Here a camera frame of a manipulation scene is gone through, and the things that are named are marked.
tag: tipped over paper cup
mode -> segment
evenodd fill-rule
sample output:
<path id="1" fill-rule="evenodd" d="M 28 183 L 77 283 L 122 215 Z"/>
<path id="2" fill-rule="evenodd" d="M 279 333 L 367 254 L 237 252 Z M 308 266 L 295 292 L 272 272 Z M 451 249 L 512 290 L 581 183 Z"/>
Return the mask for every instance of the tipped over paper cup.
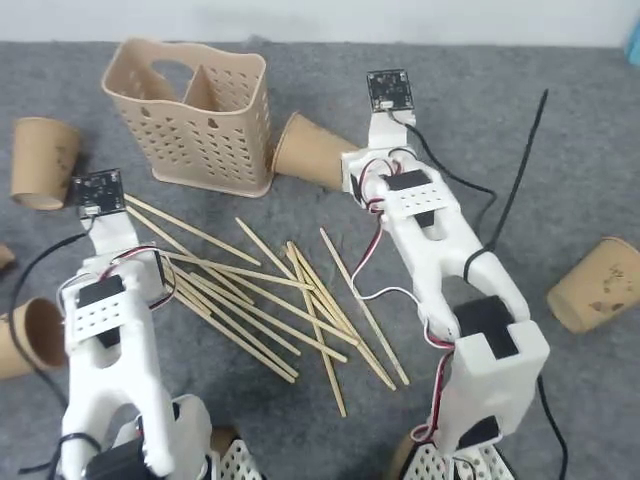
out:
<path id="1" fill-rule="evenodd" d="M 640 302 L 640 252 L 605 237 L 547 295 L 560 322 L 574 333 L 591 330 Z"/>
<path id="2" fill-rule="evenodd" d="M 16 336 L 29 358 L 48 370 L 66 364 L 62 316 L 44 298 L 32 298 L 13 313 Z M 0 315 L 0 379 L 31 372 L 11 338 L 9 315 Z"/>
<path id="3" fill-rule="evenodd" d="M 273 157 L 282 175 L 342 190 L 342 154 L 359 148 L 295 112 L 284 127 Z"/>
<path id="4" fill-rule="evenodd" d="M 80 133 L 51 118 L 16 122 L 11 198 L 36 210 L 62 208 L 80 148 Z"/>

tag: plastic basket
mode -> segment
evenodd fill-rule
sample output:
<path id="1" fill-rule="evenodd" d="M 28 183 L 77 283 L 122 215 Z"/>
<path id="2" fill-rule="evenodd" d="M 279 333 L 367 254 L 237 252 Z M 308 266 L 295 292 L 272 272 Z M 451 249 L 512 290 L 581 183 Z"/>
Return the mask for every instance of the plastic basket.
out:
<path id="1" fill-rule="evenodd" d="M 153 68 L 166 60 L 193 71 L 181 100 Z M 102 88 L 155 178 L 258 197 L 273 178 L 265 70 L 257 54 L 130 39 L 116 51 Z"/>

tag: carpet floor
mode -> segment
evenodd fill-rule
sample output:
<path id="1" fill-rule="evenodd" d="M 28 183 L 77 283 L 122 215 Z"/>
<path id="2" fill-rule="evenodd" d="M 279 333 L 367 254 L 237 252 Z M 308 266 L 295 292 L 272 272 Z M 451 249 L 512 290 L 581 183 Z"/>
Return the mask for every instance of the carpet floor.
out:
<path id="1" fill-rule="evenodd" d="M 105 43 L 0 43 L 0 242 L 20 266 L 36 252 L 80 230 L 73 208 L 36 212 L 9 198 L 13 122 L 51 116 L 83 131 L 81 172 L 122 169 L 125 189 L 142 200 L 264 260 L 277 270 L 234 222 L 243 218 L 279 248 L 295 241 L 317 267 L 339 303 L 385 367 L 391 365 L 360 314 L 322 243 L 325 226 L 353 267 L 374 230 L 371 217 L 346 194 L 294 178 L 277 177 L 260 199 L 246 199 L 163 184 L 101 91 L 100 79 L 114 50 Z M 273 141 L 296 110 L 348 140 L 366 143 L 370 118 L 365 73 L 406 68 L 418 127 L 443 162 L 500 193 L 487 215 L 488 235 L 516 174 L 538 98 L 550 89 L 548 108 L 529 169 L 506 224 L 497 254 L 530 302 L 551 345 L 544 369 L 547 393 L 571 449 L 569 478 L 637 478 L 640 450 L 640 315 L 638 310 L 586 335 L 573 335 L 555 320 L 544 297 L 604 235 L 640 243 L 640 71 L 617 50 L 425 47 L 411 45 L 273 44 L 259 40 L 222 45 L 261 53 L 268 62 Z M 481 194 L 451 186 L 468 218 Z M 159 222 L 197 254 L 236 261 L 219 249 Z M 154 235 L 136 223 L 143 241 Z M 90 242 L 58 252 L 30 277 L 22 300 L 53 298 L 57 286 L 92 254 Z M 0 276 L 3 310 L 19 268 Z M 408 275 L 385 237 L 362 272 L 360 288 L 408 286 Z M 459 279 L 447 280 L 447 298 L 470 298 Z M 295 290 L 273 288 L 303 306 Z M 260 308 L 312 334 L 280 307 Z M 391 392 L 353 349 L 337 368 L 348 417 L 340 418 L 320 355 L 281 352 L 300 372 L 295 385 L 273 375 L 178 302 L 155 315 L 163 381 L 172 395 L 194 393 L 213 423 L 234 424 L 264 473 L 273 480 L 379 478 L 401 438 L 428 414 L 438 353 L 421 339 L 413 303 L 388 295 L 370 303 L 411 385 Z M 67 386 L 67 372 L 54 373 Z M 59 410 L 33 375 L 0 382 L 0 477 L 49 458 L 59 435 Z M 131 412 L 123 411 L 122 417 Z M 555 478 L 560 449 L 535 399 L 518 431 L 501 444 L 520 479 Z"/>

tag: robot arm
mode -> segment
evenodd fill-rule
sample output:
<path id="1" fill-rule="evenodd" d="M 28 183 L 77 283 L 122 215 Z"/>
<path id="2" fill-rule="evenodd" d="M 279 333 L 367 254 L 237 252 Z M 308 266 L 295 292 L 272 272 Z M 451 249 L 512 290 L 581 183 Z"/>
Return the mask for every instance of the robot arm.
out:
<path id="1" fill-rule="evenodd" d="M 68 480 L 148 478 L 149 472 L 163 478 L 203 478 L 210 456 L 209 415 L 197 397 L 172 401 L 160 376 L 149 308 L 166 295 L 159 255 L 140 249 L 114 269 L 115 257 L 139 247 L 117 170 L 76 179 L 75 187 L 97 256 L 79 270 L 83 281 L 62 290 L 69 357 L 69 406 L 62 435 L 81 432 L 103 444 L 121 405 L 133 404 L 140 415 L 137 428 L 121 430 L 119 451 L 97 455 L 81 439 L 63 443 L 61 473 Z M 111 274 L 105 275 L 109 268 Z"/>
<path id="2" fill-rule="evenodd" d="M 406 72 L 371 72 L 368 82 L 374 111 L 369 146 L 343 155 L 343 190 L 362 208 L 375 199 L 381 225 L 411 275 L 418 317 L 435 336 L 455 344 L 434 436 L 439 450 L 451 454 L 495 443 L 524 416 L 549 346 L 491 252 L 471 263 L 467 278 L 486 297 L 451 309 L 442 279 L 462 277 L 482 244 L 442 175 L 407 145 L 403 124 L 414 125 L 415 117 Z"/>

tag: blue object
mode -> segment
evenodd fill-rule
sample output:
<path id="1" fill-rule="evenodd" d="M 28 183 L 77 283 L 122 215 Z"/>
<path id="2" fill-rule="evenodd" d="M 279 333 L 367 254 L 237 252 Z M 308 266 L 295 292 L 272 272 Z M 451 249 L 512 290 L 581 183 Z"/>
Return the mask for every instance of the blue object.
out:
<path id="1" fill-rule="evenodd" d="M 640 22 L 631 34 L 626 54 L 630 64 L 640 67 Z"/>

